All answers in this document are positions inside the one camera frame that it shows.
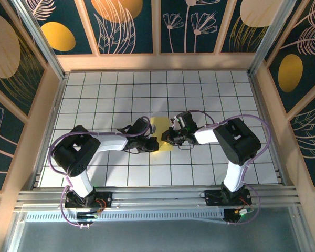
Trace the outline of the grey metal sheet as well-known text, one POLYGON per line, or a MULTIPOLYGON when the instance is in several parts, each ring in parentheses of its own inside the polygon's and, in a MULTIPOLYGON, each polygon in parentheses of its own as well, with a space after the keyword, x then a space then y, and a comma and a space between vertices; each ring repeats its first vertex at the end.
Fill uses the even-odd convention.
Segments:
POLYGON ((90 229, 27 223, 18 252, 301 252, 286 224, 105 222, 90 229))

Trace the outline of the aluminium corner post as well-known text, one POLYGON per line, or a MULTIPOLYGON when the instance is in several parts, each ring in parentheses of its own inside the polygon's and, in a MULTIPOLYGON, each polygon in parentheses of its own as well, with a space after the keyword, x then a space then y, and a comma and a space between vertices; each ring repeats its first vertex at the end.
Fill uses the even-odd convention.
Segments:
POLYGON ((275 16, 255 53, 250 67, 248 68, 247 72, 250 78, 253 78, 256 75, 265 56, 284 27, 284 24, 287 22, 289 15, 292 13, 296 2, 297 0, 283 0, 279 5, 278 10, 275 12, 275 16))
POLYGON ((27 3, 24 0, 12 0, 12 3, 16 8, 17 12, 20 14, 29 32, 34 37, 36 44, 39 46, 40 51, 47 59, 48 63, 50 64, 55 74, 58 76, 60 80, 65 79, 66 73, 63 70, 61 64, 59 63, 45 35, 41 31, 39 23, 37 22, 37 20, 35 20, 34 16, 32 15, 29 7, 27 6, 27 3))

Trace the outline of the aluminium rail beam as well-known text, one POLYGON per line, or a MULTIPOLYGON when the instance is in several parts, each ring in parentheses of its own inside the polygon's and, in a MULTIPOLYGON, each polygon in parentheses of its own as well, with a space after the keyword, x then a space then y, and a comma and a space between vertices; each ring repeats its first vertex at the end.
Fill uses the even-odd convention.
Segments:
MULTIPOLYGON (((294 186, 280 184, 252 185, 252 205, 248 207, 297 207, 301 202, 294 186)), ((219 186, 170 186, 170 187, 100 187, 98 192, 112 192, 110 210, 167 210, 204 209, 205 190, 220 190, 219 186)), ((55 211, 60 207, 61 188, 36 188, 18 194, 14 210, 55 211)))

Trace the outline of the small circuit board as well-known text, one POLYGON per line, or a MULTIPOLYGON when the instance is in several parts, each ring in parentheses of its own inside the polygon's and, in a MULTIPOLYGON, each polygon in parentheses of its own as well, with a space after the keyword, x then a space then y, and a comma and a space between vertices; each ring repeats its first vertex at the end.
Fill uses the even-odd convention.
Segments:
POLYGON ((239 216, 243 216, 243 215, 245 215, 245 214, 247 214, 247 213, 252 213, 254 211, 254 209, 253 208, 240 208, 240 209, 236 209, 235 211, 234 211, 234 213, 235 214, 238 214, 239 216))

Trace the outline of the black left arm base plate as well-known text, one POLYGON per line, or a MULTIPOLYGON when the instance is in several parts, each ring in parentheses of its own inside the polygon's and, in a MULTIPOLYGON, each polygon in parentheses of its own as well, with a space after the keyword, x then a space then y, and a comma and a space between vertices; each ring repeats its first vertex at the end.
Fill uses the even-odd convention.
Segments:
POLYGON ((93 190, 86 197, 80 197, 76 192, 66 193, 65 208, 110 208, 112 192, 98 192, 93 190))

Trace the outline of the yellow paper sheet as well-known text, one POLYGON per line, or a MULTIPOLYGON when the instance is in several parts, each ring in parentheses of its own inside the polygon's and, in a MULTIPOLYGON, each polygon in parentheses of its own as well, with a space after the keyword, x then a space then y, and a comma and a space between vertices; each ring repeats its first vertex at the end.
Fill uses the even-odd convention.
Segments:
POLYGON ((157 137, 157 142, 159 144, 159 152, 172 151, 173 146, 162 141, 162 134, 169 129, 170 122, 168 117, 152 117, 151 124, 156 127, 153 133, 154 137, 157 137))

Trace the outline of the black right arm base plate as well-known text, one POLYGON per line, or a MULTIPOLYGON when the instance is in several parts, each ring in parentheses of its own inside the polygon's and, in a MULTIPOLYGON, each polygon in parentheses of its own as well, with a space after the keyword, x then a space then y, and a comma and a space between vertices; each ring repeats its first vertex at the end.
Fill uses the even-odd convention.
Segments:
POLYGON ((243 205, 245 202, 248 205, 253 204, 248 189, 232 193, 227 189, 205 190, 204 200, 206 206, 239 206, 243 205))

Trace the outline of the aluminium side rail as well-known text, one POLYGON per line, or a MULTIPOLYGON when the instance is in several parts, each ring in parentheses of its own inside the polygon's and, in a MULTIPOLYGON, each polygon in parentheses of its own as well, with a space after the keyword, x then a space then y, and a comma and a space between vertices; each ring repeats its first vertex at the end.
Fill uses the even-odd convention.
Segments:
POLYGON ((28 190, 33 190, 35 186, 37 185, 38 172, 42 170, 44 161, 47 157, 48 144, 51 141, 52 132, 56 123, 57 114, 58 114, 59 107, 61 104, 62 96, 65 91, 65 87, 68 81, 68 77, 69 77, 69 73, 66 72, 64 77, 60 80, 57 91, 55 93, 55 97, 54 97, 52 106, 50 108, 47 124, 44 130, 43 138, 41 140, 40 147, 38 149, 35 165, 34 165, 32 174, 29 177, 28 185, 26 186, 28 190))
MULTIPOLYGON (((262 94, 259 81, 256 77, 248 77, 251 89, 254 95, 255 104, 259 113, 259 117, 264 120, 271 132, 271 140, 268 149, 265 152, 269 153, 269 156, 271 158, 271 163, 273 165, 273 171, 276 175, 275 181, 283 186, 292 186, 294 183, 289 177, 288 170, 286 168, 286 165, 283 164, 283 160, 281 157, 281 154, 279 152, 279 143, 278 139, 275 133, 275 129, 273 126, 273 123, 270 118, 270 113, 268 111, 268 108, 266 106, 264 95, 262 94)), ((259 159, 263 160, 264 155, 267 156, 265 153, 263 153, 259 158, 256 159, 258 161, 259 159)))

